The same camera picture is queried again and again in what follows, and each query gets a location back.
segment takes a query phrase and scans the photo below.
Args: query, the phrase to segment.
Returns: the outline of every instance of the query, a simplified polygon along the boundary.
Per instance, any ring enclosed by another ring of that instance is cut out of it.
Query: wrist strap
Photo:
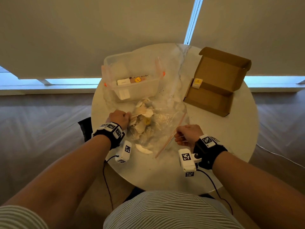
[[[201,168],[212,169],[216,157],[227,151],[227,149],[214,137],[202,135],[198,141],[195,142],[194,153],[202,158],[198,163]]]
[[[118,147],[125,136],[121,126],[114,122],[109,122],[101,125],[95,132],[92,133],[92,137],[96,135],[105,135],[111,142],[110,150]]]

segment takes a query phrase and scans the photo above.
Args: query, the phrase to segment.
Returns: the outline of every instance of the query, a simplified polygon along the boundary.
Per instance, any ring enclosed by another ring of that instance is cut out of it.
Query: cardboard box
[[[230,114],[234,91],[251,68],[251,60],[210,47],[203,48],[199,55],[202,58],[194,78],[203,81],[197,89],[192,87],[192,79],[184,102],[225,117]]]

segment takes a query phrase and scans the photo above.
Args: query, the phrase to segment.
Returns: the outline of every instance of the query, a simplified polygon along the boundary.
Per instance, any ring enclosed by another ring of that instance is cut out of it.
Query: black cable
[[[106,183],[106,186],[107,186],[107,190],[108,190],[108,193],[109,193],[109,196],[110,196],[110,202],[111,202],[111,207],[112,207],[112,211],[113,211],[112,197],[111,197],[110,190],[109,190],[108,184],[106,182],[106,177],[105,177],[105,173],[104,173],[105,166],[106,166],[106,164],[104,164],[104,167],[103,167],[103,176],[104,176],[104,180],[105,180],[105,183]]]
[[[206,172],[204,172],[204,171],[202,171],[202,170],[200,170],[200,169],[196,169],[196,170],[197,170],[197,171],[200,171],[200,172],[202,172],[202,173],[204,173],[205,175],[208,176],[208,174],[207,174]],[[219,195],[219,193],[218,193],[218,191],[217,191],[217,189],[216,189],[216,186],[215,186],[214,182],[212,181],[212,179],[210,178],[210,176],[208,176],[208,178],[209,178],[210,181],[212,182],[212,184],[213,184],[213,186],[214,186],[214,189],[216,190],[216,193],[217,193],[218,197],[219,197],[221,200],[225,200],[224,198],[220,197],[220,195]],[[231,209],[231,213],[232,213],[232,215],[233,215],[233,209],[232,209],[231,205],[229,204],[229,202],[228,202],[227,200],[225,200],[225,201],[226,201],[227,204],[229,205],[229,207],[230,207],[230,209]]]

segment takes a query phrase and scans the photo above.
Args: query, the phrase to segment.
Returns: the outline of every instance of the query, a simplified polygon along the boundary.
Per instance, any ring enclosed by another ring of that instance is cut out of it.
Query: striped shirt
[[[0,207],[0,228],[47,229],[34,212],[20,206]],[[116,208],[104,229],[243,228],[217,200],[176,191],[146,191]]]

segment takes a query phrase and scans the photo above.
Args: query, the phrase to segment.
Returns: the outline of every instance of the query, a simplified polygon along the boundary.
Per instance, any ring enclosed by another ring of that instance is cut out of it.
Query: round table
[[[174,74],[184,77],[184,80],[181,80],[183,85],[181,94],[185,94],[201,59],[200,48],[166,43],[150,45],[138,50],[150,50],[162,57],[166,67],[164,78]],[[93,131],[106,121],[110,113],[103,97],[103,88],[105,87],[101,80],[91,107]],[[219,139],[237,157],[246,162],[250,160],[257,142],[259,121],[256,104],[244,82],[241,88],[234,92],[231,113],[226,117],[220,117],[189,104],[186,104],[186,108],[190,124],[198,124],[205,134]],[[113,155],[115,152],[110,151],[107,159]],[[112,159],[109,164],[125,180],[146,191],[172,190],[203,194],[214,190],[211,181],[201,172],[195,172],[193,177],[185,177],[177,151],[163,151],[155,158],[155,154],[143,154],[134,146],[128,162],[121,164]],[[217,188],[222,186],[211,170],[206,172]]]

